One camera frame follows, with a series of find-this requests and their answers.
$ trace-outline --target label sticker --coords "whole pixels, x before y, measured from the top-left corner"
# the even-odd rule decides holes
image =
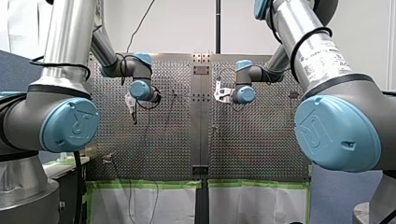
[[[300,63],[308,76],[309,82],[324,77],[340,77],[340,71],[352,72],[347,61],[332,41],[324,41],[312,53],[300,58]]]

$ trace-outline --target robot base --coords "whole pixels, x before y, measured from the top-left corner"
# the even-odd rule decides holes
[[[57,224],[59,222],[59,184],[49,180],[44,192],[10,206],[0,207],[0,220],[2,224]]]
[[[370,203],[358,204],[353,210],[354,224],[378,224],[396,209],[396,175],[384,172]],[[396,224],[394,218],[389,224]]]
[[[38,156],[0,162],[0,223],[57,224],[59,184]]]

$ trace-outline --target black hose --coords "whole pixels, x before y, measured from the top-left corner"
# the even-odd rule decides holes
[[[79,157],[79,152],[73,153],[76,161],[76,171],[77,171],[77,201],[76,201],[76,213],[74,224],[78,224],[81,219],[81,209],[82,209],[82,165],[81,158]]]
[[[396,209],[393,210],[387,217],[384,218],[379,224],[388,224],[390,223],[394,218],[396,218]]]

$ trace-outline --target perforated metal panel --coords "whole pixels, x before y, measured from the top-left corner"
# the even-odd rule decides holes
[[[235,62],[248,56],[215,57],[212,90],[217,76],[231,88]],[[263,63],[263,57],[250,59]],[[253,88],[257,99],[251,105],[233,109],[231,105],[212,103],[208,130],[210,178],[307,180],[309,161],[299,149],[293,130],[302,90],[291,74],[286,74],[281,83],[254,83]],[[293,98],[296,92],[300,97]]]
[[[308,180],[309,160],[293,131],[294,111],[301,99],[290,97],[296,92],[301,97],[302,92],[292,76],[287,74],[283,82],[272,85],[254,84],[256,102],[237,112],[214,101],[215,78],[221,76],[223,84],[232,87],[236,61],[263,64],[269,57],[206,58],[201,65],[209,67],[209,75],[194,75],[194,66],[200,64],[196,55],[153,55],[153,85],[163,99],[150,112],[138,108],[137,125],[124,103],[131,80],[121,86],[119,78],[100,76],[98,64],[91,63],[93,100],[101,123],[95,140],[97,156],[87,173],[90,180],[185,180],[192,178],[193,165],[208,162],[210,178]],[[103,163],[110,154],[113,162]]]
[[[191,62],[186,58],[172,61],[173,57],[153,56],[152,85],[163,98],[150,111],[138,107],[136,125],[124,103],[132,80],[121,86],[119,78],[100,76],[98,64],[93,63],[92,98],[101,122],[96,135],[97,157],[89,166],[89,179],[191,178]],[[113,162],[103,163],[103,157],[109,154],[113,154]]]

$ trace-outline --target white wall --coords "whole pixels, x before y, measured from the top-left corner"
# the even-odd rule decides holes
[[[340,0],[329,24],[352,68],[373,77],[383,90],[388,83],[392,1]]]
[[[105,25],[124,52],[151,0],[105,0]],[[131,51],[209,52],[215,47],[213,0],[157,0],[134,37]]]
[[[105,24],[117,51],[126,50],[150,1],[105,0]],[[351,66],[372,76],[381,89],[387,88],[389,80],[391,2],[340,0],[329,25]],[[135,36],[132,51],[215,51],[215,4],[215,0],[157,0]],[[253,8],[254,0],[222,1],[222,53],[275,51],[277,42],[266,22],[254,19]]]

